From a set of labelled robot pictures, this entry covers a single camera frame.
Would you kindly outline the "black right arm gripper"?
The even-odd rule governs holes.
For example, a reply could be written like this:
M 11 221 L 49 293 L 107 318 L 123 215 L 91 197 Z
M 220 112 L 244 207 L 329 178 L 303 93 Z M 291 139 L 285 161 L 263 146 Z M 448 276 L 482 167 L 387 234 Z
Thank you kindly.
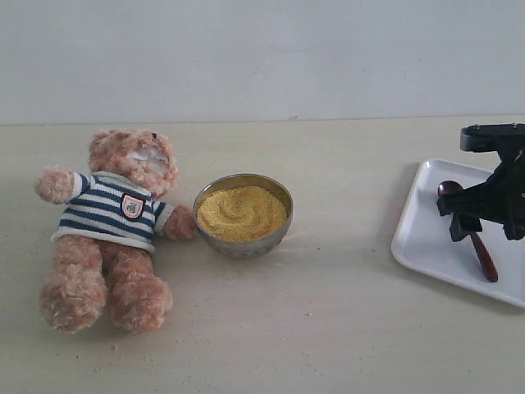
M 524 141 L 506 145 L 499 156 L 500 164 L 485 182 L 467 189 L 457 181 L 438 185 L 439 214 L 467 214 L 452 216 L 449 230 L 453 242 L 481 232 L 479 218 L 501 224 L 510 241 L 524 238 Z

